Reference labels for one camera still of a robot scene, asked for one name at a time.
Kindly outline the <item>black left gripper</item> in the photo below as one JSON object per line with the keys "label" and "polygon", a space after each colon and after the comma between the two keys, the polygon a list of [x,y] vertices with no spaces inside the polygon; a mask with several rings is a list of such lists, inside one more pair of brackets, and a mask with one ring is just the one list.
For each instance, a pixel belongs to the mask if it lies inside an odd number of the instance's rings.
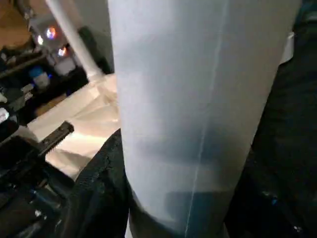
{"label": "black left gripper", "polygon": [[14,136],[0,146],[2,238],[53,238],[74,181],[45,156],[73,131],[64,121],[41,142]]}

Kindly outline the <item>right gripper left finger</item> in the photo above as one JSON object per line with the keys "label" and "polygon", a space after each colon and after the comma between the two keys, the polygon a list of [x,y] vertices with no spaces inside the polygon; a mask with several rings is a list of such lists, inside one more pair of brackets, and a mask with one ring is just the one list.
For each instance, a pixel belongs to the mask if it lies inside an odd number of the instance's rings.
{"label": "right gripper left finger", "polygon": [[118,129],[79,174],[52,237],[124,237],[129,193]]}

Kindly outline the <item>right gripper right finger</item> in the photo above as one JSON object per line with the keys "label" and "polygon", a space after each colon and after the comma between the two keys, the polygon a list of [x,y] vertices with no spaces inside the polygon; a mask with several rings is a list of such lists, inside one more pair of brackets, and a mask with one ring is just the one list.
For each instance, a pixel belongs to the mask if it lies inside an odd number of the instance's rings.
{"label": "right gripper right finger", "polygon": [[250,151],[225,225],[231,238],[315,238],[317,193]]}

